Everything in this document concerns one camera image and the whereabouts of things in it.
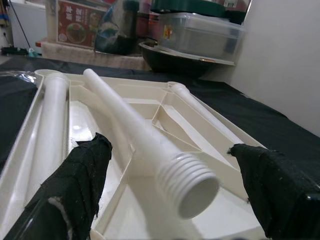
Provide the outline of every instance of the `white pipe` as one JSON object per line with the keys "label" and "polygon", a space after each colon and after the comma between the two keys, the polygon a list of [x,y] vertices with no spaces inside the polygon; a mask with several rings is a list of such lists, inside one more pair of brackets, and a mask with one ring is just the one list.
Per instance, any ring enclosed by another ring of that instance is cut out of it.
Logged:
{"label": "white pipe", "polygon": [[201,105],[186,88],[185,85],[177,82],[168,82],[170,90],[182,98],[189,106],[203,116],[209,123],[211,123],[216,129],[224,134],[233,144],[243,144],[229,128],[227,128],[222,122],[220,122],[215,116],[211,114],[204,106]]}
{"label": "white pipe", "polygon": [[44,79],[44,87],[44,100],[25,204],[31,200],[40,184],[63,161],[64,122],[69,79],[62,73],[51,73]]}
{"label": "white pipe", "polygon": [[134,148],[155,171],[155,182],[165,201],[181,218],[193,218],[206,209],[219,190],[215,174],[195,156],[178,149],[165,136],[145,124],[145,119],[93,70],[83,73],[88,85],[128,133]]}

